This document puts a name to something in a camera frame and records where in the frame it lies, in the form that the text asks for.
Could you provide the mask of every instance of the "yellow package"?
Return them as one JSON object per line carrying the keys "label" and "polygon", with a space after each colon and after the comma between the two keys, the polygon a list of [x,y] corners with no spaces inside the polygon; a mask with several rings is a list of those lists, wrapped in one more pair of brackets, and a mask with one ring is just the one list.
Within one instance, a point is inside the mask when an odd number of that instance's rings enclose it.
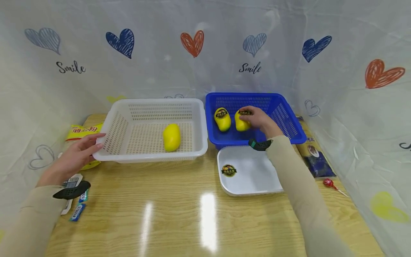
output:
{"label": "yellow package", "polygon": [[309,171],[315,178],[335,177],[331,166],[328,164],[328,161],[323,154],[323,150],[318,145],[304,119],[301,116],[296,116],[307,136],[307,141],[297,145],[297,148]]}
{"label": "yellow package", "polygon": [[[97,134],[100,133],[100,130],[102,128],[103,124],[98,124],[92,127],[83,127],[80,125],[72,125],[72,127],[70,128],[70,131],[66,137],[66,141],[64,143],[63,146],[63,152],[65,152],[70,145],[74,144],[77,140],[87,136],[87,135],[91,135],[91,134]],[[91,169],[96,167],[97,165],[99,165],[101,163],[101,161],[92,161],[89,164],[85,165],[81,170],[86,170],[86,169]]]}

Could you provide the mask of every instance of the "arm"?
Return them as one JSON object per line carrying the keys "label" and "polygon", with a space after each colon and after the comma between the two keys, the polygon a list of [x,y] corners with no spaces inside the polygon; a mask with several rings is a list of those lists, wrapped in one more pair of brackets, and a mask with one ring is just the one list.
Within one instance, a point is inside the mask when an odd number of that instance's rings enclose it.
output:
{"label": "arm", "polygon": [[0,244],[1,257],[43,257],[48,241],[67,200],[53,198],[64,181],[94,160],[91,156],[103,145],[96,138],[105,134],[85,136],[72,144],[40,177],[37,186],[24,201],[17,221]]}
{"label": "arm", "polygon": [[67,204],[67,200],[53,198],[53,194],[62,188],[49,185],[30,192],[18,213],[16,223],[1,242],[0,256],[45,256],[48,240]]}
{"label": "arm", "polygon": [[330,213],[317,184],[302,159],[296,154],[288,137],[277,124],[261,109],[244,107],[252,116],[240,116],[253,127],[258,127],[272,139],[266,150],[268,159],[275,167],[281,186],[300,222],[308,257],[352,256],[350,249],[342,242],[330,221]]}

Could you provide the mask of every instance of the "blue heart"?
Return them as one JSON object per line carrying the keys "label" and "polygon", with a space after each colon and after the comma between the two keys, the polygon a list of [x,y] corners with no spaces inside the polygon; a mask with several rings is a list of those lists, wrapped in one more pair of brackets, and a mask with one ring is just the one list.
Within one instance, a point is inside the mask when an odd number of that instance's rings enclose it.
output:
{"label": "blue heart", "polygon": [[123,29],[120,33],[120,38],[111,32],[107,32],[106,39],[109,45],[111,45],[115,50],[131,59],[131,53],[134,48],[134,34],[131,29]]}
{"label": "blue heart", "polygon": [[244,39],[244,42],[242,43],[242,48],[244,49],[244,51],[252,54],[253,57],[255,57],[256,53],[264,45],[266,40],[267,35],[265,33],[260,33],[256,37],[250,35]]}
{"label": "blue heart", "polygon": [[44,49],[49,49],[56,52],[58,55],[58,48],[60,46],[60,37],[56,31],[50,28],[41,28],[39,32],[28,28],[24,30],[26,38],[36,46]]}
{"label": "blue heart", "polygon": [[309,40],[304,42],[302,47],[302,55],[307,60],[307,62],[311,62],[311,60],[316,57],[327,45],[330,44],[332,37],[325,36],[320,41],[315,43],[314,39],[310,38]]}

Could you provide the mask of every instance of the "red lollipop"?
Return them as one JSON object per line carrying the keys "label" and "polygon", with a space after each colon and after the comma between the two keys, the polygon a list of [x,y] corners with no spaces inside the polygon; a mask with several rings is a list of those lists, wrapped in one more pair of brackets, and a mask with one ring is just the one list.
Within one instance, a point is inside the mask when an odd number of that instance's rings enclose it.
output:
{"label": "red lollipop", "polygon": [[334,185],[334,182],[333,182],[331,179],[329,179],[329,178],[324,179],[323,184],[324,184],[325,186],[327,186],[327,187],[334,188],[334,189],[337,190],[338,192],[340,192],[340,193],[342,193],[343,195],[345,195],[346,197],[348,197],[348,195],[344,194],[344,192],[342,192],[340,189],[338,189],[338,188]]}

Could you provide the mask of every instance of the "white curtain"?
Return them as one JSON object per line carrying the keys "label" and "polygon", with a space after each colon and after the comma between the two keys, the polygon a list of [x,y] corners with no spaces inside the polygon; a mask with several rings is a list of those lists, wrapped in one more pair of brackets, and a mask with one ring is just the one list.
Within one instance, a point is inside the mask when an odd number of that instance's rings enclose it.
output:
{"label": "white curtain", "polygon": [[277,92],[307,120],[384,252],[411,252],[409,1],[3,0],[0,8],[0,230],[69,125],[116,99]]}

